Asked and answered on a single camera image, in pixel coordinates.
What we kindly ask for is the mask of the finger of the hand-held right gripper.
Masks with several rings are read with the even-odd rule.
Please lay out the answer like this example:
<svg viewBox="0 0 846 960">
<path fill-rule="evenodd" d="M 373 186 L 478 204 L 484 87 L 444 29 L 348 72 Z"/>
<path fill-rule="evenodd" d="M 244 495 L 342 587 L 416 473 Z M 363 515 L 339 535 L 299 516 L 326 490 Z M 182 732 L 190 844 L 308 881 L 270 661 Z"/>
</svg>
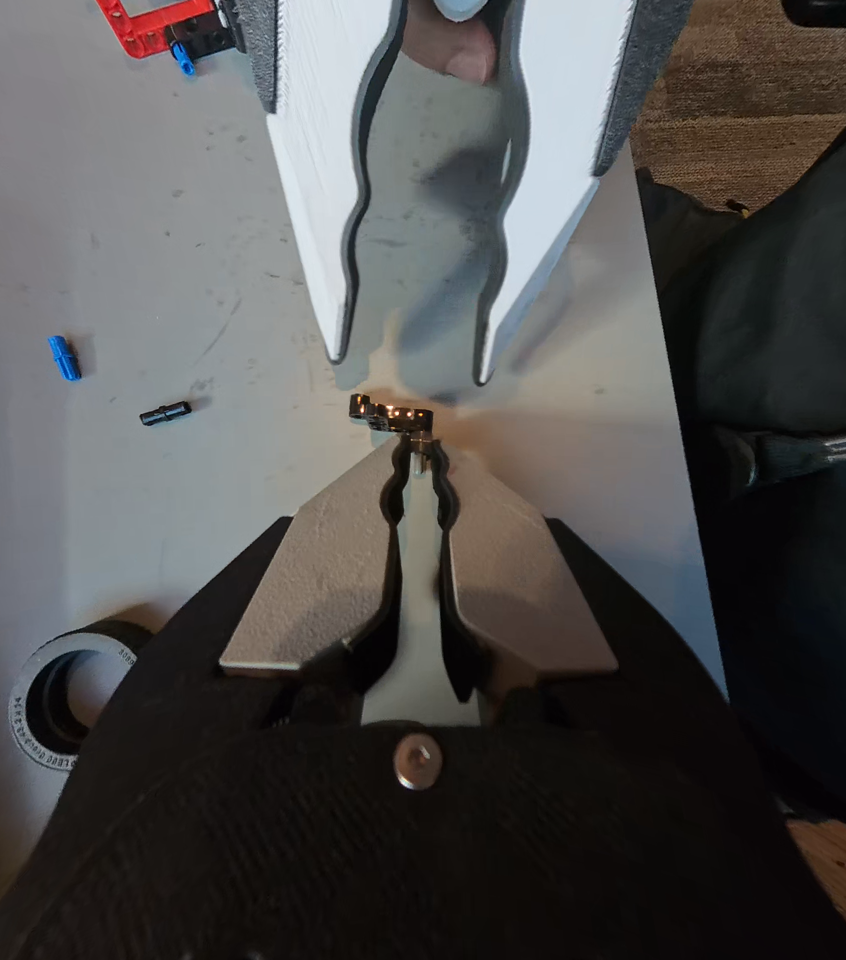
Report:
<svg viewBox="0 0 846 960">
<path fill-rule="evenodd" d="M 337 365 L 355 318 L 368 137 L 401 46 L 401 3 L 278 2 L 275 40 L 267 126 L 314 317 Z"/>
<path fill-rule="evenodd" d="M 635 2 L 512 2 L 499 80 L 508 145 L 473 376 L 486 384 L 599 183 L 597 156 Z"/>
</svg>

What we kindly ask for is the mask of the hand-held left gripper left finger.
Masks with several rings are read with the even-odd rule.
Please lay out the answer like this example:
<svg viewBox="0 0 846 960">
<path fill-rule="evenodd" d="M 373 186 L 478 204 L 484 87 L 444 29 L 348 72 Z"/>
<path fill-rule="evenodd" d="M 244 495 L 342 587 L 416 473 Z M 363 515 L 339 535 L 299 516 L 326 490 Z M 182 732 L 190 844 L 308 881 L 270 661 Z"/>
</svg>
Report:
<svg viewBox="0 0 846 960">
<path fill-rule="evenodd" d="M 392 665 L 408 442 L 390 438 L 291 519 L 219 658 L 230 677 L 362 696 Z"/>
</svg>

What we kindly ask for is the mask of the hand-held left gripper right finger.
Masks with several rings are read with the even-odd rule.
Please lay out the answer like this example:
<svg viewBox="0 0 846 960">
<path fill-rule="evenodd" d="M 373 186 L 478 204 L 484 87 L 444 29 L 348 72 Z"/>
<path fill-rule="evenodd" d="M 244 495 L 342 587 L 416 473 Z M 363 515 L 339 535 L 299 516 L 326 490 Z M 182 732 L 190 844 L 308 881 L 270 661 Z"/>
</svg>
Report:
<svg viewBox="0 0 846 960">
<path fill-rule="evenodd" d="M 431 446 L 442 657 L 460 702 L 611 675 L 619 661 L 543 514 L 468 453 Z"/>
</svg>

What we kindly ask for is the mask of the black angled toy beam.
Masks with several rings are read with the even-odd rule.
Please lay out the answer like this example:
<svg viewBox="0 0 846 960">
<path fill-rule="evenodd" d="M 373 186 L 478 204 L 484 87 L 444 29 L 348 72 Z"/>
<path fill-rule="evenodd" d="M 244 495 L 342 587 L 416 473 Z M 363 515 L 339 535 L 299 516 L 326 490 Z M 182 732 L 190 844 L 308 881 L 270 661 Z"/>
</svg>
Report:
<svg viewBox="0 0 846 960">
<path fill-rule="evenodd" d="M 429 409 L 367 403 L 364 419 L 369 428 L 378 433 L 405 436 L 418 445 L 427 445 L 433 440 L 434 413 Z"/>
</svg>

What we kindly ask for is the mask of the grey desk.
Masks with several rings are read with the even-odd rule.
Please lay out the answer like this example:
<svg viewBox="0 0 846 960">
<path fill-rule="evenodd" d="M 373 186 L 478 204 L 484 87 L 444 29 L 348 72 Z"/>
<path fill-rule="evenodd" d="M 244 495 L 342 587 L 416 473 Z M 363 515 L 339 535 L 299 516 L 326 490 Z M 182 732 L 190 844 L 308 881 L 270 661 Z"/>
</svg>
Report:
<svg viewBox="0 0 846 960">
<path fill-rule="evenodd" d="M 495 90 L 396 63 L 332 366 L 245 57 L 190 80 L 130 60 L 93 2 L 0 2 L 0 895 L 66 778 L 12 737 L 21 665 L 100 618 L 159 630 L 369 450 L 357 389 L 435 407 L 448 444 L 570 526 L 723 684 L 629 148 L 473 383 L 500 122 Z"/>
</svg>

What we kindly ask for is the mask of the person's right hand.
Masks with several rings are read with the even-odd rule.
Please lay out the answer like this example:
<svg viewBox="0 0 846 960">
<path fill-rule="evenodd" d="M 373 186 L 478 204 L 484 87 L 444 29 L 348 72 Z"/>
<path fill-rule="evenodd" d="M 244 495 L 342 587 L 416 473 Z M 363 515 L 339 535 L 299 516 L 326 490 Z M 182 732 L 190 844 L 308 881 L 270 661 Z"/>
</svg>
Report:
<svg viewBox="0 0 846 960">
<path fill-rule="evenodd" d="M 418 66 L 478 86 L 497 73 L 497 42 L 479 18 L 453 21 L 432 1 L 407 1 L 402 52 Z"/>
</svg>

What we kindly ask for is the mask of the partly built toy car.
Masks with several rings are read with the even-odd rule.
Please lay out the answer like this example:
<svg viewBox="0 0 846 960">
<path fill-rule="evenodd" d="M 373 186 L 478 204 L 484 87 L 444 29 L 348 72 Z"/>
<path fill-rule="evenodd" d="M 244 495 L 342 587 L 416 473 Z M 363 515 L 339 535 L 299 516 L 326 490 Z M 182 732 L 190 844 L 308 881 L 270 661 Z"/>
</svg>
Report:
<svg viewBox="0 0 846 960">
<path fill-rule="evenodd" d="M 235 2 L 175 1 L 129 13 L 122 1 L 97 1 L 117 41 L 137 61 L 169 54 L 187 77 L 196 64 L 229 50 L 245 53 L 245 40 Z"/>
</svg>

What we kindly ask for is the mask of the black rubber toy tyre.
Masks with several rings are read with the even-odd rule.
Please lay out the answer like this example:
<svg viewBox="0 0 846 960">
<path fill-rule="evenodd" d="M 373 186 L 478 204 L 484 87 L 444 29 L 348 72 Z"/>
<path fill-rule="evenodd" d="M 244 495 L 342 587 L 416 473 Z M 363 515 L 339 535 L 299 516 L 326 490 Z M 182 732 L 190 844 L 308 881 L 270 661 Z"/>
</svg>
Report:
<svg viewBox="0 0 846 960">
<path fill-rule="evenodd" d="M 152 630 L 139 624 L 106 618 L 37 647 L 21 666 L 7 705 L 9 728 L 21 752 L 45 769 L 69 773 L 92 728 L 69 702 L 78 661 L 101 654 L 125 673 L 153 637 Z"/>
</svg>

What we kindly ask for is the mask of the blue toy connector pin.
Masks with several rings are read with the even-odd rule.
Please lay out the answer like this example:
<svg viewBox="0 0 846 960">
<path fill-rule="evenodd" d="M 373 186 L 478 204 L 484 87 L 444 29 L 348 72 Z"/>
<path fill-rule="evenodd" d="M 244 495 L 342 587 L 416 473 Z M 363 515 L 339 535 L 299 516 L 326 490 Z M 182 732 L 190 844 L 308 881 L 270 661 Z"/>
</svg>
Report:
<svg viewBox="0 0 846 960">
<path fill-rule="evenodd" d="M 78 382 L 83 378 L 77 349 L 71 338 L 56 334 L 47 338 L 47 344 L 54 365 L 61 378 L 67 382 Z"/>
</svg>

